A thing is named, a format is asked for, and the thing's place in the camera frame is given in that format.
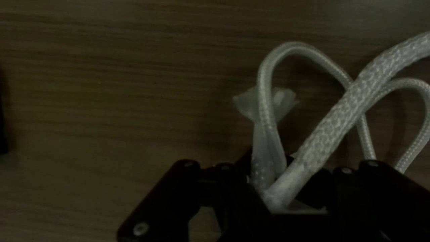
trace black bracket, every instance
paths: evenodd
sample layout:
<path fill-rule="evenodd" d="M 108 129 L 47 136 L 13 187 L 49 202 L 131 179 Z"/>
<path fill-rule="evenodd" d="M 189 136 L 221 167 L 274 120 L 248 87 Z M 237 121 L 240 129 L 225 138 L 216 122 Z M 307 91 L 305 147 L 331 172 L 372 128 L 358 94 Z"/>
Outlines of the black bracket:
<path fill-rule="evenodd" d="M 321 169 L 296 196 L 326 211 L 314 214 L 271 214 L 247 183 L 248 164 L 249 153 L 205 169 L 177 161 L 119 227 L 118 242 L 186 242 L 200 206 L 215 210 L 220 242 L 430 241 L 430 192 L 384 163 Z"/>

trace black plastic part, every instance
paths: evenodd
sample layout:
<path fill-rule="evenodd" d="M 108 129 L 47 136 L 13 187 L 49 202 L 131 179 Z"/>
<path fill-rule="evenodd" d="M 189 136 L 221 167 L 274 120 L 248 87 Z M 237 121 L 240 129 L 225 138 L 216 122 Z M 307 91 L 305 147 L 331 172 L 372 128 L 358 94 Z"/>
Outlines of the black plastic part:
<path fill-rule="evenodd" d="M 9 152 L 9 144 L 5 134 L 5 121 L 4 121 L 4 109 L 2 109 L 2 97 L 4 97 L 4 89 L 5 89 L 5 79 L 2 77 L 2 73 L 0 70 L 0 87 L 1 87 L 1 98 L 0 98 L 0 156 Z"/>
<path fill-rule="evenodd" d="M 296 200 L 321 210 L 329 202 L 333 195 L 333 177 L 327 169 L 319 169 L 313 175 L 306 186 L 298 192 Z"/>
<path fill-rule="evenodd" d="M 188 241 L 188 222 L 200 207 L 194 187 L 198 172 L 196 161 L 177 161 L 122 223 L 118 242 Z M 142 235 L 134 233 L 139 223 L 147 226 Z"/>
<path fill-rule="evenodd" d="M 430 241 L 430 192 L 380 161 L 362 161 L 360 176 L 392 241 Z"/>
<path fill-rule="evenodd" d="M 334 200 L 329 210 L 337 216 L 342 241 L 385 241 L 377 230 L 377 218 L 369 196 L 361 186 L 358 172 L 348 167 L 338 167 L 333 172 L 333 177 Z"/>
<path fill-rule="evenodd" d="M 272 241 L 276 226 L 258 192 L 231 164 L 220 164 L 221 203 L 216 216 L 223 230 L 220 242 Z"/>

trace white braided cable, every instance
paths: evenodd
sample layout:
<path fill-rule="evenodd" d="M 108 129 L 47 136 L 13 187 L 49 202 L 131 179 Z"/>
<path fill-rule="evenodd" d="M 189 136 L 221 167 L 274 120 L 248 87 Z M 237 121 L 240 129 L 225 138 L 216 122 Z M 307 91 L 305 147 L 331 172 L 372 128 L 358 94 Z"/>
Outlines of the white braided cable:
<path fill-rule="evenodd" d="M 387 94 L 399 89 L 409 89 L 419 93 L 425 106 L 424 109 L 425 117 L 419 133 L 416 134 L 415 140 L 408 147 L 408 149 L 401 155 L 399 161 L 395 164 L 395 168 L 399 172 L 404 173 L 405 169 L 412 164 L 415 157 L 419 155 L 419 152 L 425 147 L 425 144 L 430 140 L 430 85 L 415 78 L 401 78 L 401 79 L 389 81 L 382 87 L 382 90 L 377 94 L 377 97 L 372 101 L 370 106 L 373 106 Z"/>
<path fill-rule="evenodd" d="M 255 172 L 258 173 L 258 176 L 252 177 L 252 183 L 255 184 L 255 187 L 258 187 L 258 190 L 267 188 L 274 181 L 274 179 L 286 168 L 284 153 L 278 134 L 276 122 L 274 117 L 274 108 L 271 103 L 271 79 L 272 71 L 276 67 L 276 65 L 288 55 L 301 55 L 311 59 L 317 65 L 322 66 L 329 74 L 331 74 L 346 90 L 352 85 L 352 78 L 348 75 L 348 73 L 338 67 L 323 52 L 318 51 L 317 48 L 306 43 L 284 43 L 274 48 L 264 58 L 258 73 L 258 101 L 259 118 L 263 126 L 262 134 L 266 141 L 266 149 L 268 151 L 267 155 L 271 157 L 268 159 L 268 161 L 258 159 L 252 160 L 252 169 L 258 171 Z M 364 116 L 361 117 L 357 128 L 364 157 L 376 159 L 369 129 Z"/>
<path fill-rule="evenodd" d="M 344 73 L 341 69 L 338 71 L 335 69 L 337 66 L 321 55 L 321 52 L 301 43 L 282 44 L 270 52 L 263 60 L 258 74 L 258 98 L 260 101 L 259 117 L 264 129 L 263 134 L 266 136 L 266 140 L 271 141 L 267 147 L 275 149 L 270 152 L 275 155 L 271 161 L 276 161 L 278 164 L 280 164 L 279 161 L 283 161 L 284 157 L 274 121 L 272 108 L 268 102 L 271 95 L 271 73 L 274 67 L 290 54 L 299 54 L 311 58 L 335 78 L 338 74 Z M 356 124 L 372 101 L 378 97 L 382 91 L 384 83 L 403 67 L 428 55 L 430 34 L 425 32 L 403 42 L 374 58 L 360 73 L 357 81 L 350 85 L 344 97 L 317 125 L 314 132 L 306 138 L 296 152 L 295 161 L 263 192 L 266 204 L 272 211 L 280 211 L 287 207 L 310 176 L 323 165 L 326 159 L 338 147 L 344 134 Z M 428 141 L 427 137 L 419 137 L 419 140 L 413 141 L 413 145 L 417 144 L 420 148 L 417 149 L 416 147 L 412 151 L 409 149 L 411 152 L 404 153 L 399 163 L 400 171 L 411 163 L 411 159 L 415 157 L 421 147 Z"/>

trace brown wooden desk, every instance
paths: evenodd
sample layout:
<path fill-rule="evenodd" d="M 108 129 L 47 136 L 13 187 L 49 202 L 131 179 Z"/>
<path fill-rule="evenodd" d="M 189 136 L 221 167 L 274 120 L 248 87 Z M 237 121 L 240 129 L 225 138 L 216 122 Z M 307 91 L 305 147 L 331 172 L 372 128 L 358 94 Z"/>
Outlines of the brown wooden desk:
<path fill-rule="evenodd" d="M 0 241 L 106 242 L 180 157 L 233 161 L 251 140 L 231 97 L 276 44 L 317 46 L 353 77 L 376 54 L 430 30 L 427 0 L 2 0 L 0 67 L 13 152 L 0 160 Z M 430 60 L 407 71 L 430 81 Z M 276 83 L 301 103 L 280 124 L 292 152 L 342 90 L 301 59 Z M 413 93 L 369 112 L 380 159 L 421 122 Z M 408 175 L 430 187 L 430 149 Z M 333 163 L 354 165 L 352 132 Z M 194 241 L 216 229 L 198 218 Z"/>

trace wood grain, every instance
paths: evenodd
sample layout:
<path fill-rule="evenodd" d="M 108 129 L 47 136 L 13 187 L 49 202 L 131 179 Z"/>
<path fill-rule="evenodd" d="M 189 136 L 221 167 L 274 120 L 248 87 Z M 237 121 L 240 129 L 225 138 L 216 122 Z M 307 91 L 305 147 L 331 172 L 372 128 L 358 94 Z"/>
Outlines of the wood grain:
<path fill-rule="evenodd" d="M 276 44 L 302 40 L 352 75 L 381 50 L 430 28 L 413 0 L 2 0 L 0 67 L 13 152 L 0 161 L 0 241 L 104 242 L 177 159 L 233 161 L 249 124 L 231 97 Z M 430 79 L 430 60 L 403 74 Z M 292 152 L 341 97 L 311 63 L 282 63 L 276 83 L 301 103 L 280 124 Z M 412 93 L 369 112 L 380 159 L 415 136 Z M 408 175 L 430 187 L 430 149 Z M 350 132 L 331 161 L 354 165 Z M 204 212 L 194 241 L 215 241 Z"/>

